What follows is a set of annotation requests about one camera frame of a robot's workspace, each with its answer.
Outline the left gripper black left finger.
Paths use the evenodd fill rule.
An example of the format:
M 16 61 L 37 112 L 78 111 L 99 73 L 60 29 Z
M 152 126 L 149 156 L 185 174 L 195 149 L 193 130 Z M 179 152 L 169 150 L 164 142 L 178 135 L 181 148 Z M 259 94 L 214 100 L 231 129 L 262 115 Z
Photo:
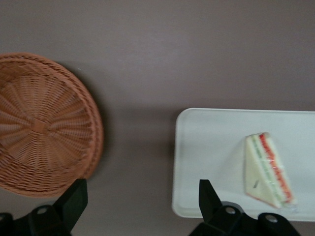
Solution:
M 27 215 L 14 219 L 0 214 L 2 236 L 70 236 L 88 204 L 87 180 L 77 179 L 52 205 L 34 208 Z

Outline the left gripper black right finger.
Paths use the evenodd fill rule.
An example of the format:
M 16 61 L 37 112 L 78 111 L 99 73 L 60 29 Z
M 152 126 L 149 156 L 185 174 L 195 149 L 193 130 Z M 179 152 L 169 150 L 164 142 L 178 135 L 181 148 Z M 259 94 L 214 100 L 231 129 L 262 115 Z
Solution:
M 299 236 L 300 233 L 283 216 L 261 213 L 248 216 L 235 203 L 223 204 L 207 179 L 199 181 L 199 208 L 203 222 L 191 236 Z

